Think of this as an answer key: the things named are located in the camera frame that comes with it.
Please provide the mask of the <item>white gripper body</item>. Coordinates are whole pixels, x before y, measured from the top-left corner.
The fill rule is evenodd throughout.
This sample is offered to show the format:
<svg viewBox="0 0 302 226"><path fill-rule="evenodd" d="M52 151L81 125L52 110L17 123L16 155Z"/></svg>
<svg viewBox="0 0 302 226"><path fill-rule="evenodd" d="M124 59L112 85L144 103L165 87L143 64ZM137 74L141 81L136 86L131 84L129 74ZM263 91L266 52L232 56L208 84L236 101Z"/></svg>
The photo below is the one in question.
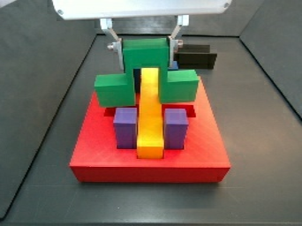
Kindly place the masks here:
<svg viewBox="0 0 302 226"><path fill-rule="evenodd" d="M220 14L232 0L52 0L64 20Z"/></svg>

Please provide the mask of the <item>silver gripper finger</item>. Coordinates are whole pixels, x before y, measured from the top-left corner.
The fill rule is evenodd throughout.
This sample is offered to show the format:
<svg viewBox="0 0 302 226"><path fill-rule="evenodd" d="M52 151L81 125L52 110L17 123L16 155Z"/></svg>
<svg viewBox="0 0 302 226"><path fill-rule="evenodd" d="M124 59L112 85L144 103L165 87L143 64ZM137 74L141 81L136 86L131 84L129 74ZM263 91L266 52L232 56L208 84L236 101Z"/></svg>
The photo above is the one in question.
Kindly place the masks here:
<svg viewBox="0 0 302 226"><path fill-rule="evenodd" d="M117 37L113 30L112 19L99 20L100 28L104 34L112 39L112 42L107 45L107 48L117 54L120 69L124 69L124 58L123 58L123 39Z"/></svg>
<svg viewBox="0 0 302 226"><path fill-rule="evenodd" d="M186 26L188 26L188 16L178 15L176 26L173 28L171 35L167 36L169 49L168 64L173 63L175 53L178 52L178 49L183 46L183 41L180 40L180 37L182 37L182 28Z"/></svg>

